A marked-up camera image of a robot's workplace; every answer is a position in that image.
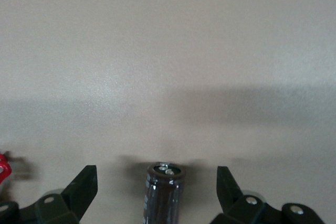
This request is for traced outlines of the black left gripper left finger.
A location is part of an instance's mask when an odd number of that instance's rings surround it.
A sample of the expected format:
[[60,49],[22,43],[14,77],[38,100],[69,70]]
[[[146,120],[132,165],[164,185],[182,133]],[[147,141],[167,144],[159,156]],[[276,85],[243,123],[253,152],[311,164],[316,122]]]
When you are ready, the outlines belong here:
[[97,192],[97,167],[87,165],[62,192],[46,194],[28,207],[1,202],[1,223],[79,223]]

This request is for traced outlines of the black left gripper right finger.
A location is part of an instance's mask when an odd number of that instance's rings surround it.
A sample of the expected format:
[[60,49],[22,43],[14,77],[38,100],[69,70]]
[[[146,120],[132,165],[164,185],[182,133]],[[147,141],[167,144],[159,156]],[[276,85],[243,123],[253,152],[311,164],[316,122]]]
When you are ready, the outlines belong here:
[[244,194],[226,166],[217,168],[216,192],[223,212],[212,223],[324,223],[306,205],[286,203],[278,210],[257,196]]

